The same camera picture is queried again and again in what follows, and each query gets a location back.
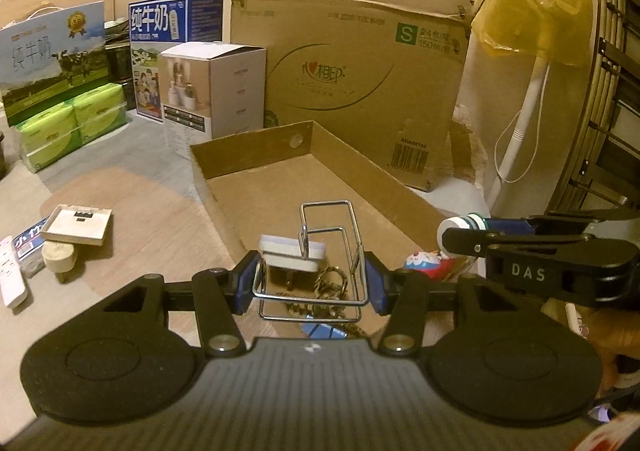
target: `textured grip surface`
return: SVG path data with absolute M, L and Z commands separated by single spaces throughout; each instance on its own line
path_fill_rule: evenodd
M 6 447 L 566 451 L 592 428 L 583 419 L 539 429 L 476 420 L 443 401 L 414 362 L 376 354 L 363 339 L 258 339 L 243 357 L 210 361 L 183 398 L 151 417 L 101 428 L 42 417 Z

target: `green tissue pack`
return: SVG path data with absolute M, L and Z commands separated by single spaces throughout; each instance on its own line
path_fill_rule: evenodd
M 71 99 L 71 102 L 76 111 L 82 144 L 127 122 L 126 97 L 122 86 L 116 83 L 89 90 Z
M 20 154 L 33 173 L 126 124 L 121 85 L 108 83 L 54 105 L 15 126 Z
M 63 102 L 15 126 L 22 160 L 34 173 L 82 146 L 76 114 Z

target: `blue packaging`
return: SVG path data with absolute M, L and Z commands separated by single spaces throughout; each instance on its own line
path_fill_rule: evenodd
M 345 331 L 326 323 L 300 323 L 300 328 L 311 339 L 347 339 Z
M 42 261 L 44 240 L 40 236 L 40 231 L 48 219 L 49 217 L 43 218 L 14 238 L 15 254 L 18 257 L 22 277 L 31 277 L 44 267 L 44 261 Z
M 223 0 L 145 0 L 129 5 L 129 39 L 136 95 L 142 116 L 162 121 L 160 53 L 187 41 L 222 41 Z

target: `small toy figure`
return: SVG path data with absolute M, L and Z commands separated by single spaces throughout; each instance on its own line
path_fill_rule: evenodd
M 429 276 L 431 279 L 446 279 L 453 269 L 454 259 L 447 257 L 440 251 L 425 253 L 417 252 L 409 256 L 405 263 L 405 269 L 413 269 L 420 271 Z

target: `remote control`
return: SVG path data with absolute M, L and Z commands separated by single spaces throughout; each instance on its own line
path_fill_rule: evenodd
M 0 291 L 4 306 L 8 308 L 17 307 L 27 297 L 11 236 L 0 241 Z

